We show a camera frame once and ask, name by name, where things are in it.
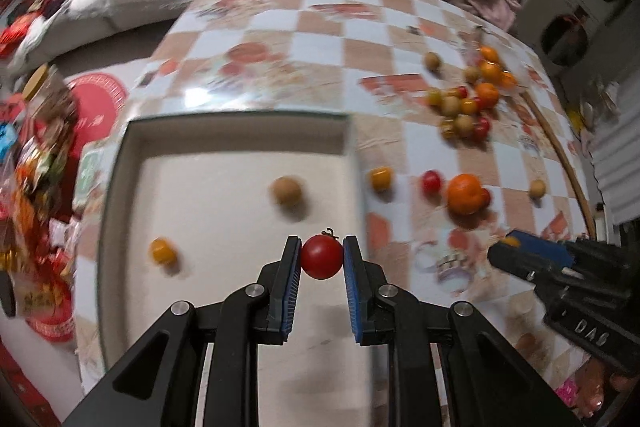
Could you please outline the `red cherry tomato with stem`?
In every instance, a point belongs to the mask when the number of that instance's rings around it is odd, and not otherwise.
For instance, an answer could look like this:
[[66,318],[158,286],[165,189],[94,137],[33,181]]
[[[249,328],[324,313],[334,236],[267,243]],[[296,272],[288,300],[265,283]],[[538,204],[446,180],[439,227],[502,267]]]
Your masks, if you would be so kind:
[[342,269],[343,245],[331,228],[307,239],[300,251],[300,265],[315,280],[327,280]]

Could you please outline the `brown longan right edge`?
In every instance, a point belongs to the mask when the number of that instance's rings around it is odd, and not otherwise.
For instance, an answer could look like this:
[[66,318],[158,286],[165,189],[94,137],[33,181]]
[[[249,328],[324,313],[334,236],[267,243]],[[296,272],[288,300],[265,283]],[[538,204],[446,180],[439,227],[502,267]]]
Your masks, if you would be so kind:
[[547,187],[544,181],[536,179],[529,184],[528,195],[533,200],[542,199],[546,195]]

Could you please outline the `large orange mandarin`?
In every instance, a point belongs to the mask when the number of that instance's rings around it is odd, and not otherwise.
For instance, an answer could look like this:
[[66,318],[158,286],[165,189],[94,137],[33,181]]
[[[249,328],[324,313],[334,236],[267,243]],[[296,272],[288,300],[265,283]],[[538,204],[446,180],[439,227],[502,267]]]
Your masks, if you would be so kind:
[[457,216],[471,216],[483,210],[489,196],[474,174],[460,173],[449,180],[446,188],[447,206]]

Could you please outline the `red cherry tomato near orange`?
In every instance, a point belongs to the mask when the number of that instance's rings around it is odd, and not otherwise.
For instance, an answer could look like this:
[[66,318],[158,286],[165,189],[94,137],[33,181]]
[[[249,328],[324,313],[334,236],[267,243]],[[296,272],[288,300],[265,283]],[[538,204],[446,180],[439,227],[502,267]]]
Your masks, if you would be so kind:
[[442,191],[442,176],[436,170],[427,170],[422,174],[422,192],[426,197],[436,196]]

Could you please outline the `yellow cherry tomato in tray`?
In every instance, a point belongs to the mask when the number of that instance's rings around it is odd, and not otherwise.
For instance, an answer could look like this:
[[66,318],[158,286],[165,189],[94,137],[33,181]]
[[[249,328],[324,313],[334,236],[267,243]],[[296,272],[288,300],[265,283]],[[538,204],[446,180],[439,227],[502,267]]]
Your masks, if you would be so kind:
[[157,237],[157,239],[152,240],[149,254],[157,265],[174,265],[178,260],[178,254],[174,246],[163,237]]

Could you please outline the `white square tray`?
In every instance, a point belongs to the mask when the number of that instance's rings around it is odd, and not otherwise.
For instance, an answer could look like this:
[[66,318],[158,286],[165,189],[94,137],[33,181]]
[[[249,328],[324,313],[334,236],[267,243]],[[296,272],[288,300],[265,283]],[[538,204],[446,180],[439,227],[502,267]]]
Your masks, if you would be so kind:
[[[280,176],[303,185],[281,207]],[[131,121],[108,184],[98,254],[98,322],[113,365],[176,301],[209,305],[256,281],[290,236],[364,237],[355,127],[344,115],[193,114]],[[174,265],[150,257],[167,239]],[[367,426],[372,352],[350,328],[341,275],[299,283],[293,329],[258,351],[265,426]]]

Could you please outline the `yellow cherry tomato near tray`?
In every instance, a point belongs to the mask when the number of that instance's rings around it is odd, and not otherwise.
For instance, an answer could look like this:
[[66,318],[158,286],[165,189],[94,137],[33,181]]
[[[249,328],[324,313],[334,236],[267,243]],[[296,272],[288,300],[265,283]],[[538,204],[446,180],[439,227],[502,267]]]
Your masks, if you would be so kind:
[[394,172],[387,166],[376,167],[369,171],[369,183],[375,193],[390,191],[393,186]]

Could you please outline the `lone brown longan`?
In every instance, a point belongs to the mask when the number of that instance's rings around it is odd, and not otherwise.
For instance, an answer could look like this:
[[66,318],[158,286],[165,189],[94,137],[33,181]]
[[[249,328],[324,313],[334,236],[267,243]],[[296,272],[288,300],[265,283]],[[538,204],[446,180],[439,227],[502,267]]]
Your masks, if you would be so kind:
[[430,72],[438,72],[442,67],[442,59],[435,52],[427,52],[424,55],[424,66]]

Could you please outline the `green wet wipes pack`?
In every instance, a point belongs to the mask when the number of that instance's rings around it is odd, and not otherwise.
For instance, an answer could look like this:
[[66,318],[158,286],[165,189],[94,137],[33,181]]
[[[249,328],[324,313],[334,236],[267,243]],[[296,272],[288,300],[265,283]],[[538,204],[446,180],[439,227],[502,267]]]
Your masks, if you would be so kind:
[[96,183],[105,144],[105,140],[92,141],[81,150],[72,200],[72,209],[77,216],[84,212],[89,194]]

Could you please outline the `red round mat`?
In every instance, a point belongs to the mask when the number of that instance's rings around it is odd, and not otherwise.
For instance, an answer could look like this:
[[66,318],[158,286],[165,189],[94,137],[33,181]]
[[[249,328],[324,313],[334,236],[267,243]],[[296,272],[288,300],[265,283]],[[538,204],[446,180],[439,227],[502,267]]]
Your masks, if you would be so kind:
[[75,147],[81,150],[87,143],[110,135],[127,91],[112,75],[92,72],[70,82],[77,102],[78,121],[75,127]]

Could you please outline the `pile of snack packets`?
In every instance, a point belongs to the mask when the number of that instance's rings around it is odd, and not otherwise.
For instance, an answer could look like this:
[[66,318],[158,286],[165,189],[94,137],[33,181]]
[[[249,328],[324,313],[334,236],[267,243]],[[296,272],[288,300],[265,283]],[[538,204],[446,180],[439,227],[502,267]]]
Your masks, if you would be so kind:
[[73,254],[56,233],[75,141],[76,98],[58,70],[40,66],[1,103],[1,309],[50,343],[74,335]]

